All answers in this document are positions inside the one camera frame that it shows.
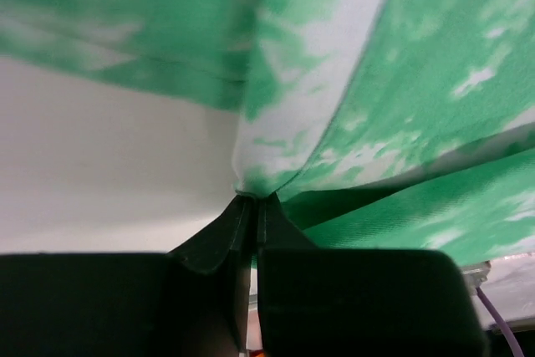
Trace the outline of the green tie-dye trousers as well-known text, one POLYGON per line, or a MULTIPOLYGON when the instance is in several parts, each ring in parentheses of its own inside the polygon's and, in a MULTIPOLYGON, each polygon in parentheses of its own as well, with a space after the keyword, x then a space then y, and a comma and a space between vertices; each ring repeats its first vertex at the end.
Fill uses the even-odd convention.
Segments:
POLYGON ((232 191, 325 247, 532 252, 534 0, 1 0, 12 247, 232 191))

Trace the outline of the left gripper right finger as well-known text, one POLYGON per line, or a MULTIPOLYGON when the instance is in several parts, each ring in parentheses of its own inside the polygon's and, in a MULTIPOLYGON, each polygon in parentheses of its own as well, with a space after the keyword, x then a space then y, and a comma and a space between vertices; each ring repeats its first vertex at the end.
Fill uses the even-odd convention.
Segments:
POLYGON ((258 204, 258 313, 268 356, 485 356, 487 337, 442 252, 318 247, 258 204))

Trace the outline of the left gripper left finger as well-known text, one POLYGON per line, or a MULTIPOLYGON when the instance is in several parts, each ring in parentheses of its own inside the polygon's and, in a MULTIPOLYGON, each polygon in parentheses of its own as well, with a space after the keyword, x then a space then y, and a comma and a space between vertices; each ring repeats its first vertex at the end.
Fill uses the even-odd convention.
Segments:
POLYGON ((240 355, 254 212, 237 196, 170 252, 2 256, 2 355, 240 355))

